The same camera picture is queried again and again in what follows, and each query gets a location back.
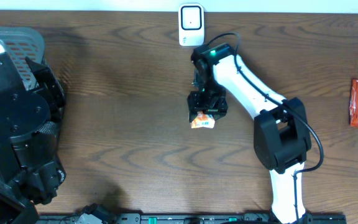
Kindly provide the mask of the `red Top chocolate bar wrapper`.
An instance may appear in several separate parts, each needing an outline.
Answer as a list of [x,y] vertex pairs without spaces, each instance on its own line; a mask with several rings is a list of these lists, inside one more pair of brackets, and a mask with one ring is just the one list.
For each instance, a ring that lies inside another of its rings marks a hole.
[[358,128],[358,79],[352,80],[349,116],[351,127]]

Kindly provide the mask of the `orange snack box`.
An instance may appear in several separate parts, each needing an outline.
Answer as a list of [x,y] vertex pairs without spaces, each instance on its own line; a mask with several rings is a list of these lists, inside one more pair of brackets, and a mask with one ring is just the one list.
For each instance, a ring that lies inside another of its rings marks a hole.
[[190,123],[191,129],[196,128],[214,128],[215,120],[212,115],[198,112],[196,118]]

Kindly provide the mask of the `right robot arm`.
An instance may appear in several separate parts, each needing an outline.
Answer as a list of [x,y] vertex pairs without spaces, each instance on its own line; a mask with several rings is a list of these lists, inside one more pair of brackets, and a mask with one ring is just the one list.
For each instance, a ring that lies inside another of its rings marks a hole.
[[304,104],[286,99],[265,85],[229,44],[193,50],[195,91],[187,98],[189,122],[199,128],[223,118],[230,92],[254,121],[254,151],[270,172],[272,215],[280,223],[295,223],[306,213],[302,202],[301,174],[311,149]]

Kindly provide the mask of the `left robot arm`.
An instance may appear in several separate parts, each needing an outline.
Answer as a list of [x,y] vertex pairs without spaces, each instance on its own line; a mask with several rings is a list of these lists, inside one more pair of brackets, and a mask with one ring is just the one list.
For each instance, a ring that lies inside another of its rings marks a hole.
[[65,93],[51,69],[30,58],[28,90],[0,40],[0,223],[36,223],[66,178],[57,153]]

